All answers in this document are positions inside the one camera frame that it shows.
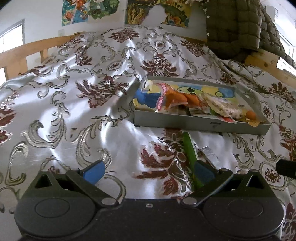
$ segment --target wooden bed frame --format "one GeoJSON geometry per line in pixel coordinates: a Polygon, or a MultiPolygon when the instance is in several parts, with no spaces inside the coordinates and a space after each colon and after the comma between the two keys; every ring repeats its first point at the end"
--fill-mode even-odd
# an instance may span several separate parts
{"type": "MultiPolygon", "coordinates": [[[[44,39],[32,43],[16,47],[9,51],[0,54],[0,69],[4,68],[5,77],[7,80],[17,77],[20,74],[28,71],[26,57],[40,52],[41,63],[48,57],[48,49],[60,46],[75,36],[81,33],[76,33],[71,36],[62,36],[51,39],[44,39]]],[[[205,41],[182,37],[191,43],[204,43],[205,41]]],[[[278,69],[277,63],[279,56],[269,53],[264,50],[254,52],[245,59],[246,65],[254,65],[262,70],[270,73],[272,76],[281,82],[296,88],[296,77],[287,71],[278,69]]]]}

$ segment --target puffer jacket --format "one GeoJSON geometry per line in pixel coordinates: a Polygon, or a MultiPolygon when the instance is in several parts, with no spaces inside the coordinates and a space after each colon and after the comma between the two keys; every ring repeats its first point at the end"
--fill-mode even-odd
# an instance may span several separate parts
{"type": "Polygon", "coordinates": [[[282,57],[296,69],[259,0],[207,0],[205,7],[207,45],[219,58],[243,61],[251,51],[261,48],[282,57]]]}

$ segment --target colorful poster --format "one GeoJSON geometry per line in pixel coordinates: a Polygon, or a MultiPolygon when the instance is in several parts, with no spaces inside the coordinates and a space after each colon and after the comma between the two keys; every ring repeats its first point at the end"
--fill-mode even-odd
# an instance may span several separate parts
{"type": "Polygon", "coordinates": [[[89,0],[63,0],[62,26],[86,22],[88,11],[89,0]]]}
{"type": "Polygon", "coordinates": [[[118,6],[119,0],[90,0],[89,22],[97,22],[102,17],[116,13],[118,6]]]}
{"type": "Polygon", "coordinates": [[[162,24],[188,27],[191,7],[186,0],[128,0],[126,24],[141,24],[154,5],[161,5],[167,15],[162,24]]]}

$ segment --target gray box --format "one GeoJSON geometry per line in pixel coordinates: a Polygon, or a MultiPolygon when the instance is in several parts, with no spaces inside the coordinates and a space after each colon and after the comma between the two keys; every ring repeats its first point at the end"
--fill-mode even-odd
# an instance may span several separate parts
{"type": "Polygon", "coordinates": [[[161,76],[148,76],[149,80],[169,81],[169,82],[182,82],[190,84],[208,85],[221,88],[231,88],[234,90],[238,99],[243,99],[256,113],[260,120],[266,121],[264,124],[259,124],[257,127],[253,127],[245,122],[227,123],[221,120],[209,119],[198,116],[189,115],[175,115],[167,113],[157,113],[151,111],[135,110],[134,124],[135,126],[148,126],[148,127],[160,127],[160,128],[173,128],[183,130],[194,131],[214,131],[214,132],[230,132],[238,134],[252,134],[252,135],[265,135],[269,128],[270,123],[261,113],[257,106],[236,88],[228,85],[215,84],[211,82],[204,82],[198,80],[161,77],[161,76]]]}

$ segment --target bed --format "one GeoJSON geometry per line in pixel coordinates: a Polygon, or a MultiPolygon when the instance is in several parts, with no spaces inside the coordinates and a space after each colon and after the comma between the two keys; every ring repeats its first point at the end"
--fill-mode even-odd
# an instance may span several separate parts
{"type": "Polygon", "coordinates": [[[132,98],[145,75],[235,86],[260,108],[272,123],[265,136],[190,134],[234,173],[259,170],[286,208],[282,240],[295,239],[296,180],[275,170],[278,160],[296,158],[295,80],[274,68],[277,56],[254,53],[244,64],[221,60],[201,41],[145,26],[41,42],[31,45],[34,50],[0,54],[0,68],[13,78],[0,88],[2,241],[20,237],[14,207],[40,170],[64,173],[102,159],[106,173],[97,186],[119,202],[192,191],[187,168],[178,165],[186,159],[183,131],[133,125],[132,98]],[[25,57],[40,51],[42,65],[27,70],[25,57]]]}

